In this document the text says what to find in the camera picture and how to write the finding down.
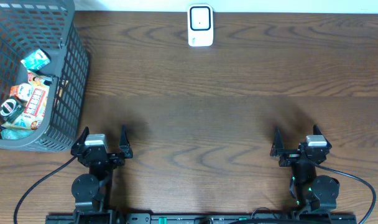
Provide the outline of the light green pouch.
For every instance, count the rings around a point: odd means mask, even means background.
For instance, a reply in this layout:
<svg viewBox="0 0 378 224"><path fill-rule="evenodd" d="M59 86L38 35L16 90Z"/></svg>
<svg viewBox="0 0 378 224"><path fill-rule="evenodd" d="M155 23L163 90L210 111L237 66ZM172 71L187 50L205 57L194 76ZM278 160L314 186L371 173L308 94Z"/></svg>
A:
<svg viewBox="0 0 378 224"><path fill-rule="evenodd" d="M34 130L23 130L23 129L3 129L1 131L1 137L7 140L18 140L30 136Z"/></svg>

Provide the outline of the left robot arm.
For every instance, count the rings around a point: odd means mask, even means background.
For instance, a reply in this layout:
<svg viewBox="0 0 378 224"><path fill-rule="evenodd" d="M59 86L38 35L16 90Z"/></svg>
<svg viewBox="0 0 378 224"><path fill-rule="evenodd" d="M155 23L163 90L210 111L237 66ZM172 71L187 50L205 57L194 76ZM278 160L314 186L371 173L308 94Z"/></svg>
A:
<svg viewBox="0 0 378 224"><path fill-rule="evenodd" d="M124 223L124 215L110 207L113 172L133 157L126 134L121 128L119 152L108 152L104 134L90 134L85 128L71 147L71 155L89 168L87 174L78 176L71 185L75 198L74 223L117 224Z"/></svg>

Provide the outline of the orange tissue packet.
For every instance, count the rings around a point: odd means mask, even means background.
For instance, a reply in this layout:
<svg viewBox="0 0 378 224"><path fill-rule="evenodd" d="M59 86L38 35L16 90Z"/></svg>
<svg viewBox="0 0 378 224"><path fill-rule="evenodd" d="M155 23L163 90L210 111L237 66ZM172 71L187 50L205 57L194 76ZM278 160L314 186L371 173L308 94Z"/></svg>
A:
<svg viewBox="0 0 378 224"><path fill-rule="evenodd" d="M12 86L10 89L10 96L15 96L21 101L29 101L33 92L33 87L28 83L21 83L20 85Z"/></svg>

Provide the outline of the dark green balm box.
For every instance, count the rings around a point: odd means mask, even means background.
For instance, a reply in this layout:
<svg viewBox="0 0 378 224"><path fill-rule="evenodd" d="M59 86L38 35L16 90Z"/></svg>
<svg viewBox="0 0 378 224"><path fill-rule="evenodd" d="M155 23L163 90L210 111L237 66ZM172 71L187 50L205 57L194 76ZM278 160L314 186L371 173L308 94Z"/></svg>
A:
<svg viewBox="0 0 378 224"><path fill-rule="evenodd" d="M13 123L24 110L25 106L23 102L15 96L9 97L0 105L0 115L9 123Z"/></svg>

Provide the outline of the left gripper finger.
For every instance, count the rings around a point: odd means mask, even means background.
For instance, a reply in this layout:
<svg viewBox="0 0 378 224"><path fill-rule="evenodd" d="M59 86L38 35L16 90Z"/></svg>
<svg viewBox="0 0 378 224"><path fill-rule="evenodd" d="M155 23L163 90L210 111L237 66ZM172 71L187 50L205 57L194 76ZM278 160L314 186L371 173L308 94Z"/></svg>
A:
<svg viewBox="0 0 378 224"><path fill-rule="evenodd" d="M78 139L75 141L75 143L72 145L72 150L79 150L81 146L85 145L85 140L87 136L89 135L89 127L85 127L81 135L78 137Z"/></svg>
<svg viewBox="0 0 378 224"><path fill-rule="evenodd" d="M131 150L131 145L130 145L129 140L127 138L126 126L125 125L122 125L122 128L121 128L119 148L123 153L129 153L130 150Z"/></svg>

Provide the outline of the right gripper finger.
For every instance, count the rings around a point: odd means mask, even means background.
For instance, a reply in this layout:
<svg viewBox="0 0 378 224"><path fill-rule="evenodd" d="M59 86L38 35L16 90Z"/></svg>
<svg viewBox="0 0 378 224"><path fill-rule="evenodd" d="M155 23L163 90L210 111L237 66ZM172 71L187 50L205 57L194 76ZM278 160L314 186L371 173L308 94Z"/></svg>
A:
<svg viewBox="0 0 378 224"><path fill-rule="evenodd" d="M272 150L281 150L284 149L284 142L278 127L275 128L274 131L274 140L272 143Z"/></svg>
<svg viewBox="0 0 378 224"><path fill-rule="evenodd" d="M323 135L322 132L320 131L319 127L315 124L313 126L313 135Z"/></svg>

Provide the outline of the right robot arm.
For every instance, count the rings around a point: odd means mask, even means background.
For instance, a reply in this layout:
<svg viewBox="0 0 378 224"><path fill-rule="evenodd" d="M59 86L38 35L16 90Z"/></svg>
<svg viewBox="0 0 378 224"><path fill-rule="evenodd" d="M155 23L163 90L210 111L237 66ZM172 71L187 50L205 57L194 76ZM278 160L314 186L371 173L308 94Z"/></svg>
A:
<svg viewBox="0 0 378 224"><path fill-rule="evenodd" d="M332 145L314 125L313 134L307 135L296 149L286 149L279 129L274 132L270 156L279 158L280 167L290 167L292 178L290 193L297 201L291 211L292 218L299 220L307 215L329 216L336 208L339 181L316 173L317 165L326 160Z"/></svg>

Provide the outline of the yellow snack chip bag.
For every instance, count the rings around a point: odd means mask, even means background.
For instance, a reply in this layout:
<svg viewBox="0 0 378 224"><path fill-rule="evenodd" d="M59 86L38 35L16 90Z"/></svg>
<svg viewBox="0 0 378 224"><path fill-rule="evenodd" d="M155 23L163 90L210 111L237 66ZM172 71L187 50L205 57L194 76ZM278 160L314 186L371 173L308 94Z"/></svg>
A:
<svg viewBox="0 0 378 224"><path fill-rule="evenodd" d="M25 110L13 123L5 122L3 128L36 130L43 121L52 78L31 71L27 72L27 78L27 83L33 87L31 98L21 101Z"/></svg>

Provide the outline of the teal tissue packet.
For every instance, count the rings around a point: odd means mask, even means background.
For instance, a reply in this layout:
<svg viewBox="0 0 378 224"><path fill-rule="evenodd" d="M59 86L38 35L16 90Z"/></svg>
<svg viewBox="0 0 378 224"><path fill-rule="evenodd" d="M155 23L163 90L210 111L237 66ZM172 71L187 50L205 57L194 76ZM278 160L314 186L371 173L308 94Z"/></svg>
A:
<svg viewBox="0 0 378 224"><path fill-rule="evenodd" d="M33 51L21 60L26 69L36 72L51 62L48 55L41 49Z"/></svg>

